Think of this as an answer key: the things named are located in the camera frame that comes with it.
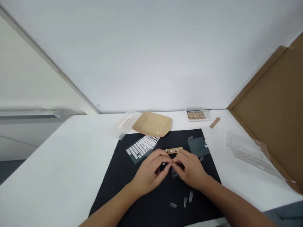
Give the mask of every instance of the black mat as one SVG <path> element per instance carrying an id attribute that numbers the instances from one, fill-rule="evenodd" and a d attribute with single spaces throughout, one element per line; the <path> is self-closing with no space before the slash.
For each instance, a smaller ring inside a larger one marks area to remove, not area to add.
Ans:
<path id="1" fill-rule="evenodd" d="M 145 158 L 135 165 L 125 149 L 143 136 L 139 133 L 127 134 L 118 142 L 89 216 L 133 179 Z M 183 147 L 190 151 L 187 143 L 190 136 L 202 137 L 202 130 L 170 131 L 165 137 L 160 138 L 155 149 Z M 201 163 L 206 173 L 221 183 L 211 154 L 205 155 Z M 191 203 L 189 203 L 190 190 L 194 191 Z M 177 208 L 170 207 L 170 202 L 176 204 Z M 221 217 L 223 214 L 207 197 L 189 187 L 181 179 L 172 179 L 170 170 L 156 189 L 134 203 L 118 226 L 186 226 Z"/>

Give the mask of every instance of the clear plastic case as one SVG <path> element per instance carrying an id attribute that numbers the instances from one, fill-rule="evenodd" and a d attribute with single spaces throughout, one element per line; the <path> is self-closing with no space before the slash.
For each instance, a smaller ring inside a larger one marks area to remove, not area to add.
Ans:
<path id="1" fill-rule="evenodd" d="M 232 150 L 236 158 L 285 180 L 270 162 L 265 143 L 229 130 L 227 131 L 226 146 Z"/>
<path id="2" fill-rule="evenodd" d="M 203 108 L 187 107 L 185 108 L 185 114 L 188 121 L 211 121 L 211 113 L 209 110 L 203 110 Z"/>
<path id="3" fill-rule="evenodd" d="M 119 140 L 122 140 L 123 137 L 132 129 L 140 116 L 141 113 L 137 111 L 126 111 L 123 114 L 123 117 L 121 117 L 120 120 L 112 127 L 112 134 L 119 138 Z"/>

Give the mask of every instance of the white table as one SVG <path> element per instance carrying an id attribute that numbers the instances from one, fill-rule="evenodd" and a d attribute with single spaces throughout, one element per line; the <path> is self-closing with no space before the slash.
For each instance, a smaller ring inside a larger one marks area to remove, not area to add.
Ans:
<path id="1" fill-rule="evenodd" d="M 246 134 L 228 110 L 211 111 L 213 119 L 221 116 L 213 129 L 209 127 L 212 121 L 188 122 L 184 112 L 160 114 L 173 119 L 172 131 L 201 128 L 222 184 L 259 210 L 303 200 L 285 181 L 227 151 L 227 130 Z M 82 115 L 63 123 L 0 186 L 0 226 L 75 227 L 82 223 L 118 142 L 108 130 L 120 118 L 121 114 Z M 221 221 L 203 222 L 203 226 Z"/>

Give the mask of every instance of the white sticker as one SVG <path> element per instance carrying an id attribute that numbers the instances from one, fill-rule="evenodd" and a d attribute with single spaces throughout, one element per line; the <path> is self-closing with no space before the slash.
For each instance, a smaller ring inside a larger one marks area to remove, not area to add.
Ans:
<path id="1" fill-rule="evenodd" d="M 130 121 L 131 118 L 132 118 L 132 116 L 129 115 L 125 119 L 123 119 L 122 124 L 118 128 L 124 127 Z"/>

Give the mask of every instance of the finger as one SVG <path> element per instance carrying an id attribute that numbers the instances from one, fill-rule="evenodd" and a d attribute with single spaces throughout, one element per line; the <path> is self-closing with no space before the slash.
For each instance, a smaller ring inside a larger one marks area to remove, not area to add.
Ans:
<path id="1" fill-rule="evenodd" d="M 152 153 L 147 157 L 146 160 L 147 160 L 148 163 L 151 163 L 152 161 L 154 161 L 154 160 L 155 160 L 157 157 L 159 157 L 160 155 L 169 157 L 169 155 L 168 155 L 164 150 L 157 149 L 157 150 L 155 150 L 154 152 L 152 152 Z"/>
<path id="2" fill-rule="evenodd" d="M 191 153 L 189 153 L 188 151 L 186 151 L 186 150 L 183 150 L 183 149 L 180 149 L 179 151 L 178 151 L 178 153 L 182 153 L 182 154 L 184 154 L 186 157 L 190 157 L 190 155 L 191 155 Z"/>
<path id="3" fill-rule="evenodd" d="M 177 172 L 177 174 L 181 177 L 182 180 L 185 179 L 186 174 L 185 174 L 184 170 L 179 165 L 177 165 L 176 163 L 173 163 L 172 167 Z"/>
<path id="4" fill-rule="evenodd" d="M 182 163 L 184 166 L 187 165 L 189 158 L 183 154 L 183 153 L 177 153 L 176 157 L 172 160 L 174 163 L 178 162 L 178 163 Z"/>
<path id="5" fill-rule="evenodd" d="M 162 164 L 162 162 L 171 163 L 172 160 L 170 159 L 170 157 L 160 155 L 154 161 L 152 161 L 152 163 L 149 164 L 149 168 L 155 171 Z"/>
<path id="6" fill-rule="evenodd" d="M 171 167 L 172 163 L 169 163 L 166 165 L 166 167 L 164 168 L 164 170 L 162 170 L 154 179 L 154 183 L 158 186 L 163 180 L 164 178 L 167 176 L 169 169 Z"/>

